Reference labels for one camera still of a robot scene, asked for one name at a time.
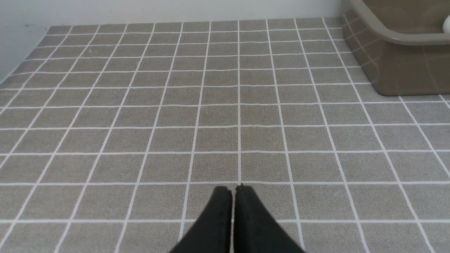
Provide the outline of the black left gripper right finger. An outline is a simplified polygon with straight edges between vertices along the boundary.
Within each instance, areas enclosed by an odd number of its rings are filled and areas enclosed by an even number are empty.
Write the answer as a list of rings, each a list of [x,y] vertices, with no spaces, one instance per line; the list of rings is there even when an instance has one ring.
[[[265,208],[251,186],[236,187],[235,253],[303,253]]]

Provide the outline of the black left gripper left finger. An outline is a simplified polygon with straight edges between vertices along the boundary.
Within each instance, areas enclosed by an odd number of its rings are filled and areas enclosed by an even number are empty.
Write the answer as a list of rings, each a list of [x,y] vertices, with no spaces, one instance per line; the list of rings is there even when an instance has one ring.
[[[232,192],[217,186],[190,230],[171,253],[228,253],[231,240]]]

